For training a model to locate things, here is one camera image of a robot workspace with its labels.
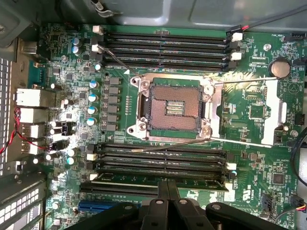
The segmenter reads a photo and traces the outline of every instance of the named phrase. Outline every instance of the green circuit board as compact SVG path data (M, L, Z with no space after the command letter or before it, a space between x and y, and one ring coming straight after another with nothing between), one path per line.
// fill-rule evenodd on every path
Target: green circuit board
M104 28L119 33L156 34L166 31L167 34L171 35L225 37L225 32L206 30L138 26L104 26ZM55 219L63 220L61 229L64 229L76 223L80 218L90 216L92 213L79 212L76 214L74 212L80 200L140 203L144 199L150 199L146 196L80 193L80 184L89 181L89 175L94 172L84 167L86 147L89 144L107 142L159 146L171 143L145 142L126 132L127 127L136 122L135 111L138 89L130 85L130 79L134 75L124 67L107 67L102 72L96 72L93 66L97 62L84 58L84 56L90 55L90 44L83 45L83 54L78 57L71 53L73 38L90 39L92 36L95 36L95 34L92 32L91 25L82 25L78 33L65 31L65 28L59 24L45 25L41 29L40 38L47 42L52 54L51 62L43 67L46 71L46 80L37 80L40 79L37 75L42 74L40 72L43 70L37 71L37 68L30 68L29 82L45 89L50 89L52 83L61 85L63 90L57 92L57 103L60 103L64 98L74 101L74 105L68 106L66 109L50 110L50 121L77 122L76 133L67 138L70 142L68 149L79 148L78 154L75 156L75 164L72 166L67 164L66 151L63 150L60 158L46 162L44 165L44 169L48 173L50 194L46 211L51 211L46 217L45 229L49 229ZM262 78L270 77L268 65L277 57L285 57L291 62L304 56L307 50L306 40L304 42L283 42L284 34L244 33L244 36L244 40L239 42L243 57L234 71L211 73L188 69L155 68L136 68L136 71L139 74L150 72L207 76L216 81ZM272 46L270 51L263 50L265 44ZM61 57L63 55L68 57L67 62L62 62ZM60 69L59 74L54 74L54 68ZM290 206L289 197L291 194L295 194L297 190L297 179L291 171L289 159L291 141L295 140L291 132L293 130L301 131L301 126L295 125L295 115L302 113L304 77L305 68L298 66L292 67L289 77L278 81L277 97L287 103L286 121L284 123L287 128L274 132L275 143L271 148L217 140L202 145L189 145L190 148L195 149L226 150L228 152L227 161L236 163L237 175L235 179L227 181L225 187L229 190L228 192L219 189L202 189L201 183L199 189L189 189L191 181L179 182L177 185L180 188L180 196L196 199L202 208L205 208L211 202L219 201L253 215L261 216L263 214L261 197L263 194L270 194L274 199L274 215L288 208ZM104 130L103 127L105 127L106 122L102 118L102 113L99 112L96 115L87 113L89 106L95 106L99 111L102 110L105 105L102 102L106 96L105 91L109 90L107 81L112 78L120 79L116 131ZM90 89L89 83L91 80L96 80L99 83L97 89ZM164 82L164 84L186 86L193 84L193 82L178 80L177 82ZM270 107L266 106L266 90L267 87L265 87L263 81L224 85L222 103L218 108L218 115L221 118L221 138L261 144L264 121L271 115ZM91 103L88 101L88 96L92 93L99 98L97 102ZM97 120L97 123L93 126L88 126L86 123L90 117ZM169 135L172 137L179 135L179 137L193 138L191 135L195 134L158 130L154 135ZM123 172L122 175L113 177L111 182L154 185L159 180L162 180L162 178L154 178L148 182L143 176L129 177ZM57 210L52 209L54 202L59 203ZM269 216L261 217L270 220ZM288 229L295 229L295 213L285 215L280 224Z

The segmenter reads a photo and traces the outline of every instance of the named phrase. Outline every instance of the cpu socket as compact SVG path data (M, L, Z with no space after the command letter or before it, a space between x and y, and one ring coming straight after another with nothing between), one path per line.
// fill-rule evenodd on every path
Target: cpu socket
M147 73L138 88L136 124L127 133L142 140L187 142L219 138L222 84L203 76Z

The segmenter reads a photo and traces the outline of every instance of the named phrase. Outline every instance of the blue pcie slot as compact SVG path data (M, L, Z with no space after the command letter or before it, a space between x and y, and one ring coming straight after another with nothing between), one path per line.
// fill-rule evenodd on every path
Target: blue pcie slot
M114 202L81 200L78 204L78 210L83 212L102 212L116 204Z

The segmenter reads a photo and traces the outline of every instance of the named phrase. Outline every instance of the motherboard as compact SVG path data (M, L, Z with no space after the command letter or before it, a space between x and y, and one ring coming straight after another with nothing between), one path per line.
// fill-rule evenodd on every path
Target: motherboard
M45 229L141 205L162 180L202 208L219 201L274 222L296 194L290 150L304 123L307 40L289 36L42 27L50 60L30 63L28 88L55 96L36 159L49 180ZM278 224L295 229L295 213Z

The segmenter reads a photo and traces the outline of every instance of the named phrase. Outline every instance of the ventilation grille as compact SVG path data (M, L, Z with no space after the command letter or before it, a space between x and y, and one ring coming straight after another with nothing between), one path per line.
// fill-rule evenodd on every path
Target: ventilation grille
M10 96L10 67L9 61L0 58L0 148L8 138L8 121L9 121L9 96ZM0 176L5 162L6 151L0 155Z

